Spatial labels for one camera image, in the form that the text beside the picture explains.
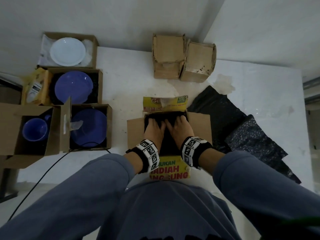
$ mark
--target shirt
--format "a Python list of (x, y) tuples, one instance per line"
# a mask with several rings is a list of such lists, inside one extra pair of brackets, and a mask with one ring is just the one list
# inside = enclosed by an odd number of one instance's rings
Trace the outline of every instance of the shirt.
[[(280, 220), (320, 216), (320, 197), (243, 151), (219, 160), (213, 181), (262, 236)], [(6, 239), (240, 239), (230, 210), (208, 191), (176, 181), (126, 186), (134, 169), (106, 154), (54, 187), (0, 228)], [(320, 235), (318, 227), (310, 232)]]

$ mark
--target hand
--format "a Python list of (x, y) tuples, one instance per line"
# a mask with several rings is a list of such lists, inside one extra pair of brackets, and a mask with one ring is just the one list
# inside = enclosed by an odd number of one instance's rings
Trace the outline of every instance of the hand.
[(181, 117), (177, 117), (174, 127), (170, 124), (168, 120), (165, 120), (165, 124), (167, 125), (167, 128), (174, 139), (174, 141), (177, 144), (178, 149), (180, 150), (183, 141), (188, 136), (195, 136), (193, 133), (193, 129), (191, 128), (191, 125), (187, 121), (186, 117), (182, 115)]
[(165, 129), (166, 124), (163, 121), (161, 121), (161, 128), (159, 128), (156, 120), (149, 118), (148, 126), (146, 127), (146, 131), (144, 132), (144, 138), (152, 141), (157, 147), (158, 152), (160, 152)]

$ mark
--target blue mug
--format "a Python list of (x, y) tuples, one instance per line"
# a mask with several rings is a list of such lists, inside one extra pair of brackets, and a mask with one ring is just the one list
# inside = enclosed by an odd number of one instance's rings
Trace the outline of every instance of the blue mug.
[[(50, 115), (46, 115), (45, 119), (48, 120), (50, 117)], [(43, 119), (33, 118), (23, 125), (22, 136), (27, 141), (43, 141), (48, 138), (48, 135), (49, 128)]]

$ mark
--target cardboard box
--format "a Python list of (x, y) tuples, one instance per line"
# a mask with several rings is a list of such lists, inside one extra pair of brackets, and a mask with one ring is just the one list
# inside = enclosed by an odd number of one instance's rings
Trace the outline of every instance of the cardboard box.
[[(189, 121), (193, 129), (194, 135), (199, 136), (212, 143), (210, 115), (187, 112), (187, 102), (188, 96), (180, 96), (174, 98), (144, 97), (143, 110), (144, 112), (146, 112), (144, 118), (137, 118), (127, 121), (128, 149), (134, 148), (143, 140), (146, 127), (146, 116), (148, 116), (149, 114), (164, 114), (169, 112), (185, 113), (187, 116), (187, 120)], [(166, 156), (180, 156), (180, 152), (178, 151), (178, 153)]]
[(185, 60), (185, 35), (153, 35), (154, 78), (179, 79)]
[[(89, 69), (89, 68), (77, 68), (77, 67), (59, 67), (59, 68), (48, 68), (44, 70), (42, 68), (38, 68), (34, 71), (30, 76), (28, 76), (28, 82), (23, 86), (22, 89), (22, 97), (21, 97), (21, 104), (36, 104), (36, 105), (54, 105), (50, 98), (50, 89), (51, 92), (54, 92), (54, 87), (50, 87), (52, 79), (55, 78), (55, 74), (58, 73), (66, 73), (70, 71), (80, 71), (88, 74), (96, 74), (95, 79), (98, 82), (97, 88), (97, 102), (92, 104), (101, 104), (102, 103), (102, 88), (103, 88), (103, 73), (99, 69)], [(28, 103), (28, 94), (30, 92), (37, 93), (37, 97)]]
[[(26, 168), (44, 156), (59, 154), (60, 107), (0, 103), (0, 155), (11, 155), (4, 168)], [(23, 125), (32, 117), (51, 114), (48, 139), (29, 142), (22, 136)]]
[[(70, 138), (71, 128), (71, 118), (74, 111), (79, 111), (80, 109), (99, 109), (104, 112), (107, 117), (107, 129), (106, 129), (106, 144), (103, 147), (74, 147), (74, 143)], [(71, 99), (69, 98), (64, 105), (61, 106), (61, 124), (60, 124), (60, 150), (63, 152), (71, 151), (96, 151), (105, 150), (111, 148), (111, 136), (112, 136), (112, 108), (109, 104), (74, 104), (71, 105)]]
[(215, 44), (199, 44), (188, 40), (181, 81), (204, 82), (214, 71), (216, 60), (217, 48)]
[[(82, 68), (96, 68), (97, 50), (98, 50), (98, 46), (99, 46), (99, 43), (98, 43), (96, 36), (89, 35), (89, 34), (66, 33), (66, 32), (44, 32), (44, 35), (46, 35), (48, 38), (53, 39), (53, 40), (59, 40), (62, 38), (70, 37), (70, 38), (78, 39), (80, 41), (83, 41), (83, 40), (92, 41), (93, 49), (92, 49), (91, 66), (86, 66), (86, 67), (82, 67)], [(39, 65), (39, 63), (38, 63), (38, 67), (53, 68), (53, 67), (62, 67), (62, 66), (59, 66), (58, 64), (56, 66), (42, 66), (42, 65)]]

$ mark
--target blue plate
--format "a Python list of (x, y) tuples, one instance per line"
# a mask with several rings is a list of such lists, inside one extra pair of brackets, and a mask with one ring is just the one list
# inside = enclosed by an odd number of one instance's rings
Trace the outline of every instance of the blue plate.
[(107, 117), (97, 109), (89, 108), (76, 113), (71, 122), (83, 121), (79, 129), (71, 131), (73, 141), (82, 147), (95, 147), (107, 136)]
[(71, 104), (82, 104), (92, 93), (94, 84), (84, 72), (71, 71), (59, 77), (54, 87), (57, 99), (65, 103), (71, 97)]

